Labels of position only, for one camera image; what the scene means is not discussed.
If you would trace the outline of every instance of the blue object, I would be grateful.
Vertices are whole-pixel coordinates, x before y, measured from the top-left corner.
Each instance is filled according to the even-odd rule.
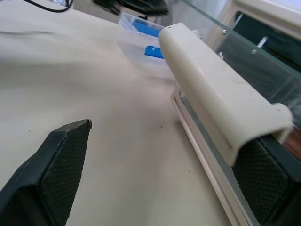
[[[161,53],[161,49],[159,47],[157,48],[157,47],[154,47],[154,46],[147,46],[146,49],[145,49],[144,54],[147,55],[147,56],[164,59],[164,57]]]
[[[160,30],[158,29],[149,27],[148,25],[142,24],[140,22],[133,22],[132,25],[141,33],[148,34],[157,38],[159,37]]]

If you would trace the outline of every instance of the textured black surface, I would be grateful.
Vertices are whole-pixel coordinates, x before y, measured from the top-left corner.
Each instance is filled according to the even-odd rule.
[[[244,145],[233,173],[262,226],[301,225],[301,163],[272,135]]]
[[[118,0],[126,8],[146,16],[163,16],[168,14],[164,0]]]
[[[285,195],[288,176],[258,140],[240,150],[233,172],[256,219],[265,224]]]
[[[41,181],[43,196],[58,225],[65,225],[78,189],[84,165],[88,131],[69,133]]]
[[[90,120],[52,131],[0,192],[1,226],[64,226],[85,159]]]

